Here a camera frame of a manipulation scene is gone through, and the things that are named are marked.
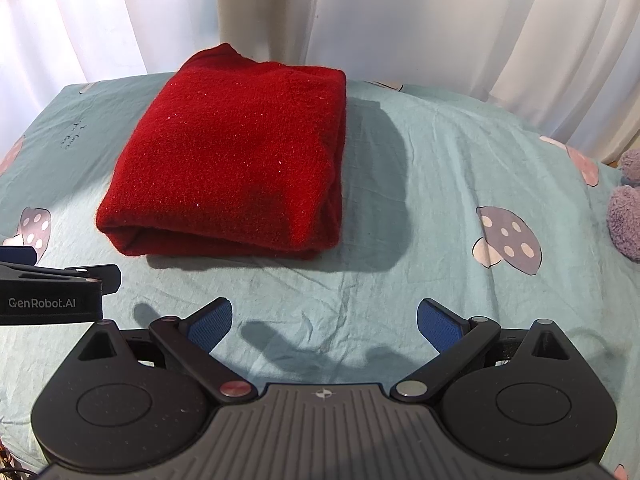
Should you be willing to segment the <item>red knit garment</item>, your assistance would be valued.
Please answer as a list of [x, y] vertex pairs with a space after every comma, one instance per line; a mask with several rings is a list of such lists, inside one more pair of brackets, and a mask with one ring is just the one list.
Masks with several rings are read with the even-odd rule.
[[311, 258], [341, 237], [346, 76], [192, 55], [138, 121], [96, 227], [126, 256]]

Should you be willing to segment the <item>teal mushroom print bedsheet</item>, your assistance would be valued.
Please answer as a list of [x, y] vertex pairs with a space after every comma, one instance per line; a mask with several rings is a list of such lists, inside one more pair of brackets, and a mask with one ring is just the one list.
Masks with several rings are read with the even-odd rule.
[[218, 359], [257, 385], [380, 382], [434, 356], [416, 328], [431, 297], [506, 327], [551, 318], [615, 400], [607, 467], [639, 474], [639, 267], [605, 217], [620, 174], [586, 185], [521, 119], [458, 94], [351, 82], [340, 244], [311, 260], [121, 255], [94, 218], [114, 165], [165, 75], [63, 89], [1, 178], [1, 234], [50, 212], [42, 264], [114, 263], [104, 312], [122, 328], [232, 302]]

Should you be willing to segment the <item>purple fluffy plush item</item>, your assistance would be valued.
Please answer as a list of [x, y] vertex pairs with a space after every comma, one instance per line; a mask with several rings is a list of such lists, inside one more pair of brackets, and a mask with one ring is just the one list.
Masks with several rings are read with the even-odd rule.
[[618, 162], [620, 185], [608, 201], [606, 225], [615, 248], [626, 258], [640, 260], [639, 150], [626, 151]]

